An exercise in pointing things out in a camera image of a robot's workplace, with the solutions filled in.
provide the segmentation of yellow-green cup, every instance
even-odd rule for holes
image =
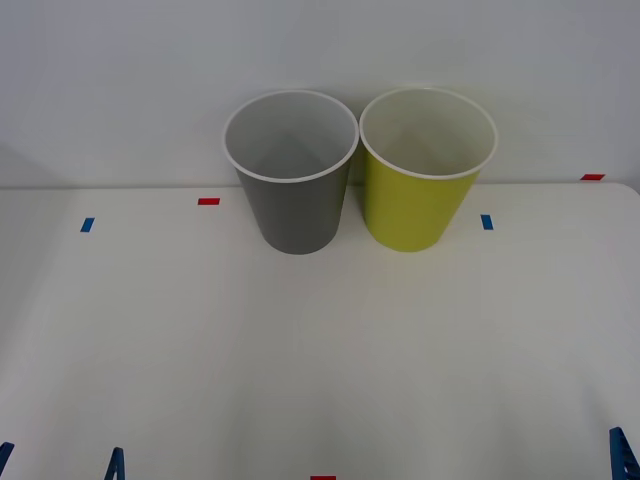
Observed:
[[[401,252],[438,241],[498,146],[495,122],[482,107],[439,88],[379,96],[360,117],[360,136],[367,228]]]

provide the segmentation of white background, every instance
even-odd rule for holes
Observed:
[[[7,224],[2,480],[102,479],[114,446],[131,480],[609,480],[616,425],[640,451],[626,187],[478,185],[415,254],[354,190],[311,255],[239,188],[5,190]]]
[[[0,186],[231,185],[220,133],[272,89],[359,114],[455,88],[502,134],[484,181],[640,187],[637,0],[3,0]]]

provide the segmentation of gray cup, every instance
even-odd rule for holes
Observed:
[[[358,140],[346,106],[307,90],[263,95],[231,116],[225,152],[273,248],[311,253],[335,236]]]

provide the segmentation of red tape marker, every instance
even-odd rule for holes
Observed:
[[[219,198],[199,198],[198,205],[220,205]]]
[[[604,178],[604,173],[587,173],[580,180],[591,180],[595,182],[599,182]]]

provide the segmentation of white wall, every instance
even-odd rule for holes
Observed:
[[[0,185],[227,185],[227,115],[309,87],[359,113],[451,86],[496,118],[485,181],[640,187],[638,0],[2,0]]]

